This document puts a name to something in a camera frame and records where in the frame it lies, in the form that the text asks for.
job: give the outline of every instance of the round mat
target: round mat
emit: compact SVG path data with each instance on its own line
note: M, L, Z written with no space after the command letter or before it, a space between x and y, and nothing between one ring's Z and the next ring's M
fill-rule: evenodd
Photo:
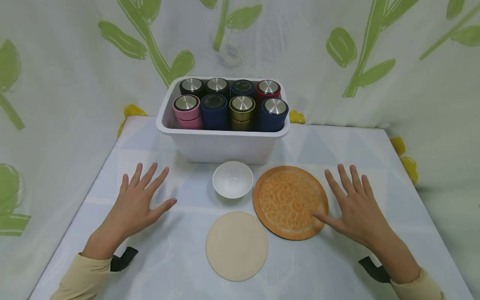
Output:
M312 212L328 214L322 185L307 171L290 166L273 168L259 178L253 206L268 230L288 240L311 238L324 227Z
M226 213L210 227L206 253L220 277L247 280L260 271L267 258L266 230L254 215L240 211Z

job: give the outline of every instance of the orange round tray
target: orange round tray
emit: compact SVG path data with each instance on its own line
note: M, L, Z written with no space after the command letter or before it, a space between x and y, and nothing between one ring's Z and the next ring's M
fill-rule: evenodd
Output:
M311 238L324 227L312 212L328 214L327 196L317 178L290 166L273 168L259 178L253 207L268 230L287 240Z

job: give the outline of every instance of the thermos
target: thermos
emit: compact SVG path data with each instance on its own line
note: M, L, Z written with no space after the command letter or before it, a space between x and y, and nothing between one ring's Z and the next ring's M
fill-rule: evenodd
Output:
M240 79L234 81L230 87L232 99L236 96L255 97L255 85L250 80Z
M230 100L229 106L232 130L249 131L251 129L255 101L248 96L237 96Z
M223 78L212 78L207 81L205 92L207 94L221 94L225 96L227 100L230 100L230 85L228 81Z
M173 101L173 111L183 129L202 129L200 100L194 95L183 95Z
M260 81L255 89L257 106L260 106L268 98L280 98L280 85L273 80L267 79Z
M205 84L197 78L188 78L180 83L180 93L182 95L194 95L199 99L205 95Z
M228 130L228 101L221 94L208 94L200 100L205 130Z
M282 130L288 114L288 105L278 98L265 99L258 113L256 129L260 132Z

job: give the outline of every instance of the gold thermos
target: gold thermos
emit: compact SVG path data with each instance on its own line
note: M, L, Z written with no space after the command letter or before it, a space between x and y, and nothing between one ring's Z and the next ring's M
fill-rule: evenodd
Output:
M237 96L230 100L229 108L232 119L232 130L250 131L253 122L255 101L248 96Z

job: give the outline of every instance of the yellow flower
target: yellow flower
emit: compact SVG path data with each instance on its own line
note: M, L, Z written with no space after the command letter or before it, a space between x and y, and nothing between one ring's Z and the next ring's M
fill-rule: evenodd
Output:
M305 124L305 117L296 110L292 110L290 112L290 123Z
M403 143L403 139L400 136L390 139L390 142L398 156L402 156L405 153L405 143ZM400 162L405 168L405 171L407 171L410 180L412 180L413 184L416 184L419 180L419 174L417 172L417 163L415 160L411 157L404 156L400 158Z
M125 120L123 120L122 124L119 127L119 130L117 132L117 138L120 137L123 125L125 124L125 121L129 116L146 116L147 113L145 113L140 107L130 104L125 106L125 108L123 109L123 115L125 115Z

